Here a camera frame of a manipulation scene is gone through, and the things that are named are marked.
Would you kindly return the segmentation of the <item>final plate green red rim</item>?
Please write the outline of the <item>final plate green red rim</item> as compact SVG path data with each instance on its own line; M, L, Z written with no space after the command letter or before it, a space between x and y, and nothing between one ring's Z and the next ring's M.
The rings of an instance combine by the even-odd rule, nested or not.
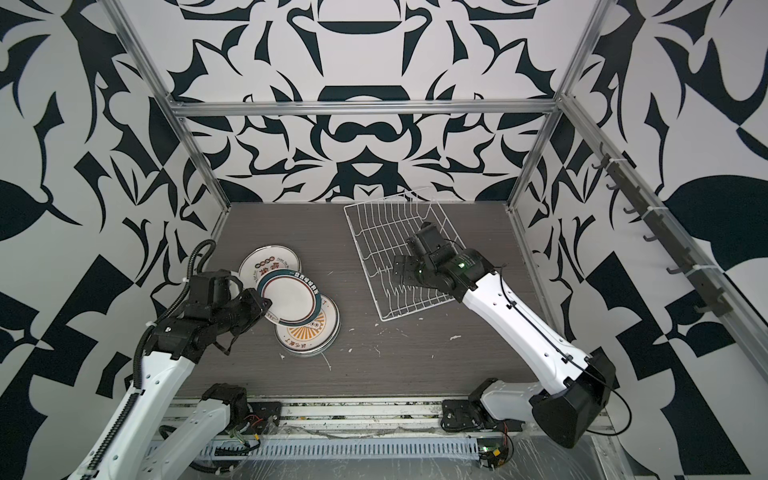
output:
M257 293L271 302L265 318L284 327L299 327L314 321L321 311L317 285L303 273L278 269L264 275Z

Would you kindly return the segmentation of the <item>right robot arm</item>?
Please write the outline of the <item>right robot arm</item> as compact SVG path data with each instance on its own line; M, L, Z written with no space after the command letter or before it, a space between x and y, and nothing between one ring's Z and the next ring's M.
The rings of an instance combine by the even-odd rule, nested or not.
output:
M520 356L536 379L487 379L468 397L472 414L494 425L535 423L552 441L574 447L607 406L616 379L603 354L588 354L549 327L493 265L472 248L460 248L437 227L423 223L405 254L392 258L396 282L436 290L477 314Z

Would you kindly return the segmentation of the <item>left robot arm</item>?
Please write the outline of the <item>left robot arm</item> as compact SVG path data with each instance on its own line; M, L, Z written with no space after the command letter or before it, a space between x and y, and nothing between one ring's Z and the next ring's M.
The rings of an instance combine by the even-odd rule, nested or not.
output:
M219 336L239 337L271 306L229 271L190 275L178 301L148 323L134 353L132 385L72 478L177 479L218 434L243 428L250 415L245 389L218 383L156 450L150 448L205 351L215 347L229 354Z

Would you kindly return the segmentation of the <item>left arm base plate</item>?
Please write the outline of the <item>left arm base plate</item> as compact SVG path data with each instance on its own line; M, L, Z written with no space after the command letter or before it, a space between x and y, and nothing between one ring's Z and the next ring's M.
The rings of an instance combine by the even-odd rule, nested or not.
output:
M242 419L236 420L236 431L244 436L271 434L281 423L283 404L279 401L249 402Z

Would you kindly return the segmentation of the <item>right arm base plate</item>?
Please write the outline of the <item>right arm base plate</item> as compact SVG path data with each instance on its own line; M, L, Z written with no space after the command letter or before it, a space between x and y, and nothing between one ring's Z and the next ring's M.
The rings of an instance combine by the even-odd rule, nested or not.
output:
M480 405L468 399L445 399L441 402L440 428L448 433L463 432L521 432L520 420L496 420Z

